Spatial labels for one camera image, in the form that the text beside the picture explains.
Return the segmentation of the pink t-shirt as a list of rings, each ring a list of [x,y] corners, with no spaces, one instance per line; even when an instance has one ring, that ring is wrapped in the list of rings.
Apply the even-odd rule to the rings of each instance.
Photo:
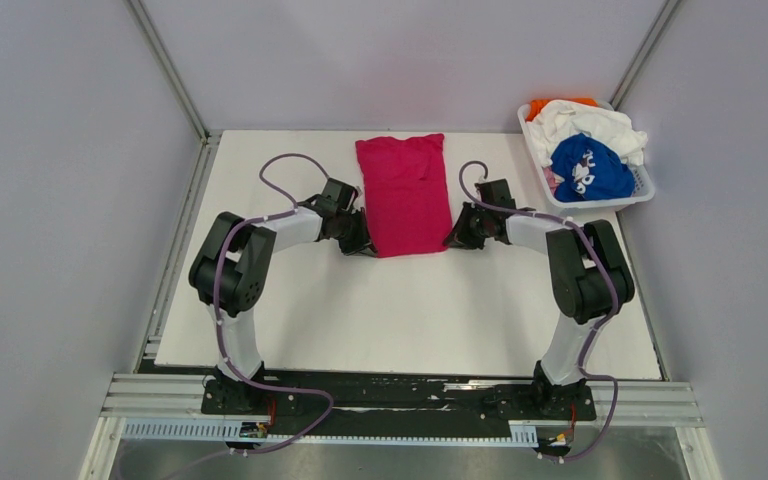
[[[440,253],[453,227],[445,135],[355,142],[368,231],[380,258]]]

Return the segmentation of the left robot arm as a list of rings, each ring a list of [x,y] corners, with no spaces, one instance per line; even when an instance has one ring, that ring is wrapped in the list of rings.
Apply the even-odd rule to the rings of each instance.
[[[258,411],[267,391],[295,393],[257,379],[264,361],[257,347],[254,309],[264,293],[274,254],[323,240],[345,256],[377,257],[360,190],[329,178],[321,193],[291,202],[287,211],[244,219],[220,213],[193,261],[188,282],[211,313],[219,348],[217,368],[233,380],[228,400],[243,413]]]

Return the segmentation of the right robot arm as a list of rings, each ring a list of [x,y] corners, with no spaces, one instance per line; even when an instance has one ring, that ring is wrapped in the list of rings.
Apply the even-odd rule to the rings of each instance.
[[[486,241],[545,255],[559,319],[550,345],[536,363],[531,403],[544,417],[556,417],[594,374],[586,365],[603,327],[633,299],[635,286],[612,225],[571,219],[517,207],[505,180],[476,184],[444,244],[480,250]]]

